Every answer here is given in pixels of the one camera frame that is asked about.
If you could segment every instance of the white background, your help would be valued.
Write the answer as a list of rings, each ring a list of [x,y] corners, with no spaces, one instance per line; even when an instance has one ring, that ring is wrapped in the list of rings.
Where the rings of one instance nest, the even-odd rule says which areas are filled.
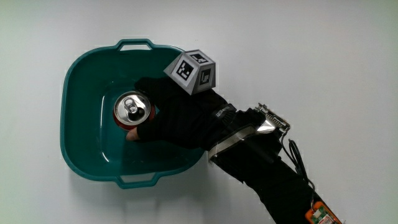
[[[385,0],[2,1],[0,223],[273,223],[251,189],[204,159],[131,190],[68,168],[67,69],[134,38],[201,49],[217,63],[218,93],[289,120],[309,177],[342,220],[396,223],[397,12]]]

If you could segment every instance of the white cube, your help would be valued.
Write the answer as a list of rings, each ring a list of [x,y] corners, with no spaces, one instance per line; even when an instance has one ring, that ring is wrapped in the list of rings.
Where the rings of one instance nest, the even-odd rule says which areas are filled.
[[[190,95],[216,86],[216,63],[200,50],[182,52],[164,72]]]

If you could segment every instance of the black sleeve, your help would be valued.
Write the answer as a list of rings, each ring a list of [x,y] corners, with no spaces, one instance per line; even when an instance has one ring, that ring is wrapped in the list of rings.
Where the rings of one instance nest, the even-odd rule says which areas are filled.
[[[212,161],[252,188],[276,223],[308,224],[305,213],[311,207],[312,188],[279,156],[275,155],[272,163],[261,159],[250,149],[253,144],[262,145],[266,152],[279,152],[281,147],[273,133],[255,135],[213,157]]]

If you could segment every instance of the black cable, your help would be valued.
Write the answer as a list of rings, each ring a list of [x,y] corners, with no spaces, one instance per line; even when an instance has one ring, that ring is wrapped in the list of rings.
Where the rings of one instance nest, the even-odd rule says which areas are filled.
[[[304,180],[311,185],[312,187],[312,195],[311,195],[311,209],[313,209],[313,204],[314,204],[314,196],[315,196],[315,185],[311,180],[308,179],[307,172],[305,171],[304,163],[300,155],[299,148],[297,147],[296,143],[293,140],[289,139],[289,149],[290,149],[290,154],[287,152],[285,146],[284,146],[284,138],[287,132],[285,132],[282,135],[282,139],[280,142],[282,143],[282,148],[284,149],[285,153],[289,157],[289,159],[293,162],[293,165],[295,166],[296,172],[301,175]]]

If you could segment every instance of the soda can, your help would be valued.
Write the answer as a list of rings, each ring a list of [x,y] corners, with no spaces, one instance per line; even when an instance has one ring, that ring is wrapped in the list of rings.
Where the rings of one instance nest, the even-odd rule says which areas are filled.
[[[121,95],[113,107],[113,119],[125,131],[148,122],[155,117],[155,106],[148,97],[138,91],[129,91]]]

